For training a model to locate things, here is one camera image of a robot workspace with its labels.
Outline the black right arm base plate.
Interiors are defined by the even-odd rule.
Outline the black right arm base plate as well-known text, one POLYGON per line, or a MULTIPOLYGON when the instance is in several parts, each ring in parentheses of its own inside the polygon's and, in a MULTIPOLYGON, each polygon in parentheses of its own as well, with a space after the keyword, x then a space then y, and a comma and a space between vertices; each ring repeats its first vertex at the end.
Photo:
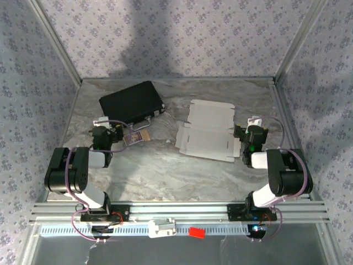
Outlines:
POLYGON ((227 215, 229 221, 276 221, 277 215, 269 208, 257 208, 245 204, 228 204, 227 215))

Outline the aluminium side rail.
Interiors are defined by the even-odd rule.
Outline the aluminium side rail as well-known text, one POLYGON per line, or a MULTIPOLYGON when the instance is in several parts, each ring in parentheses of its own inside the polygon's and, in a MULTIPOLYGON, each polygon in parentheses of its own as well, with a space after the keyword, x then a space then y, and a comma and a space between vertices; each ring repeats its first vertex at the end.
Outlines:
MULTIPOLYGON (((69 109, 68 117, 66 119, 63 135, 60 138, 59 147, 63 147, 64 144, 65 144, 65 139, 66 139, 66 135, 67 135, 67 132, 68 132, 69 124, 70 124, 71 119, 72 119, 73 111, 74 111, 74 108, 75 108, 75 105, 76 105, 76 102, 77 102, 79 91, 80 91, 80 89, 82 87, 82 83, 83 83, 83 81, 81 81, 76 87, 76 92, 75 92, 74 97, 72 99, 72 104, 71 104, 71 107, 69 109)), ((48 196, 49 196, 49 192, 46 189, 44 189, 36 202, 37 203, 47 203, 48 196)))
POLYGON ((285 128, 285 143, 284 147, 291 149, 300 149, 302 152, 302 145, 298 140, 298 132, 296 127, 292 124, 292 115, 289 107, 287 106, 287 100, 282 91, 280 91, 273 80, 269 81, 269 87, 272 92, 272 97, 278 113, 279 119, 285 128))

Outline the red plastic block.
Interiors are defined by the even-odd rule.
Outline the red plastic block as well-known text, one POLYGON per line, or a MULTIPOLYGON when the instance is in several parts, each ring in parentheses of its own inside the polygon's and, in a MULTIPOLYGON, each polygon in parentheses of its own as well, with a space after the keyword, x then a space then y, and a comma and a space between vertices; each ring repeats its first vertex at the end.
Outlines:
POLYGON ((189 229, 189 236, 197 239, 204 239, 206 236, 206 230, 197 227, 191 227, 189 229))

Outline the white plastic bracket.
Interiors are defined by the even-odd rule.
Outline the white plastic bracket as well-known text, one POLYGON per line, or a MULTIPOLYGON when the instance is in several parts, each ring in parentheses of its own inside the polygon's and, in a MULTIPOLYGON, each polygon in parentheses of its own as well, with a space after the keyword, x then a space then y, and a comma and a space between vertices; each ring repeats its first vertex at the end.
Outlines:
POLYGON ((177 234, 176 232, 176 222, 173 218, 150 220, 148 222, 149 238, 155 239, 160 237, 175 236, 177 234))

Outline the aluminium frame post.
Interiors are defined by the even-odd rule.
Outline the aluminium frame post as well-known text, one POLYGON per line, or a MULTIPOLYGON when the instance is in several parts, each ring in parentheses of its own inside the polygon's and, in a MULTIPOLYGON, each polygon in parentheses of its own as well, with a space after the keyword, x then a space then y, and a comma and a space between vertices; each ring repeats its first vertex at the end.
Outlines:
POLYGON ((36 18, 38 19, 45 35, 49 39, 50 43, 52 44, 54 50, 56 51, 59 59, 64 65, 64 68, 68 72, 69 76, 71 77, 72 81, 77 85, 80 86, 82 83, 82 79, 80 78, 76 68, 71 61, 66 49, 60 40, 58 34, 56 33, 53 25, 50 22, 49 16, 46 14, 40 0, 26 0, 32 11, 34 12, 36 18))
POLYGON ((282 81, 289 68, 291 67, 294 59, 296 58, 300 48, 304 44, 310 31, 317 22, 321 12, 326 6, 328 0, 312 0, 311 5, 304 16, 301 25, 299 26, 296 34, 293 37, 292 43, 288 48, 280 66, 274 75, 274 84, 277 85, 282 81))

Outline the white paper box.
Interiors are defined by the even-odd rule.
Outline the white paper box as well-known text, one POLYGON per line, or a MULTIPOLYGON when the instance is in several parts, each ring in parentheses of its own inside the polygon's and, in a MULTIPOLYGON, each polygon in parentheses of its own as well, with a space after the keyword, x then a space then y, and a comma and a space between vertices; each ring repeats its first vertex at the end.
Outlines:
POLYGON ((179 126, 175 147, 188 156, 234 162, 241 143, 234 136, 235 106, 193 99, 187 122, 179 126))

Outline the aluminium back rail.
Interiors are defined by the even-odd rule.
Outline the aluminium back rail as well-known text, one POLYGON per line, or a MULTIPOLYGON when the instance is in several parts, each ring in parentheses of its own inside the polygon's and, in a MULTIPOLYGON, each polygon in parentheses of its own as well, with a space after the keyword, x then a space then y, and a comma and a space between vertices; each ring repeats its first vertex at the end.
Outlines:
POLYGON ((254 82, 273 82, 273 77, 142 77, 142 78, 84 78, 82 81, 254 81, 254 82))

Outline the aluminium mounting rail beam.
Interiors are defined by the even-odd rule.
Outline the aluminium mounting rail beam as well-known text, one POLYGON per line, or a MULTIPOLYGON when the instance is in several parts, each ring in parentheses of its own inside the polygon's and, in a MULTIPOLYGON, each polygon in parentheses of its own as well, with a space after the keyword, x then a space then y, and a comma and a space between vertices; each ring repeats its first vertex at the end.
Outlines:
MULTIPOLYGON (((114 202, 129 205, 128 224, 145 224, 150 220, 173 218, 178 224, 229 224, 227 205, 241 202, 114 202)), ((285 224, 316 224, 330 221, 322 201, 300 200, 283 202, 276 206, 282 212, 285 224)), ((36 203, 30 222, 37 224, 67 224, 79 208, 77 203, 52 201, 36 203)), ((244 224, 256 221, 234 221, 244 224)))

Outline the black briefcase with metal fittings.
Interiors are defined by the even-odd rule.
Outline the black briefcase with metal fittings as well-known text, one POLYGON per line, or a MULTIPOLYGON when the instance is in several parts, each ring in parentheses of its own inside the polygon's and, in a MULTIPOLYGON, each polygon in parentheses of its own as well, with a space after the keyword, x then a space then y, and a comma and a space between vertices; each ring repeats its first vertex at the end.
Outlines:
POLYGON ((144 129, 165 112, 165 104, 151 81, 144 81, 99 99, 109 120, 119 120, 133 131, 144 129))

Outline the black controller board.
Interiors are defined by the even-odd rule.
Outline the black controller board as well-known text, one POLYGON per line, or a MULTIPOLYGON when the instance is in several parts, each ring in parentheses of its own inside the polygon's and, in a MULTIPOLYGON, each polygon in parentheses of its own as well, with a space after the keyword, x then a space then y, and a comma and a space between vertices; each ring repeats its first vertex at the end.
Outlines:
POLYGON ((93 226, 91 228, 91 234, 96 241, 104 241, 111 238, 114 229, 108 226, 93 226))
POLYGON ((265 236, 268 228, 269 226, 266 224, 248 225, 248 232, 249 232, 248 237, 251 239, 262 239, 265 236))

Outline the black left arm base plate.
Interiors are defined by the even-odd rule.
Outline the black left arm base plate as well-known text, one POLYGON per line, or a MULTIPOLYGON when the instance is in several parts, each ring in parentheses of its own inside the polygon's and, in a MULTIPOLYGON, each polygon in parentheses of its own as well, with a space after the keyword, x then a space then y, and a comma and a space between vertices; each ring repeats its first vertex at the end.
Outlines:
POLYGON ((81 215, 80 221, 120 223, 128 221, 129 215, 129 205, 113 204, 111 206, 106 206, 105 208, 90 209, 88 213, 83 213, 81 215))

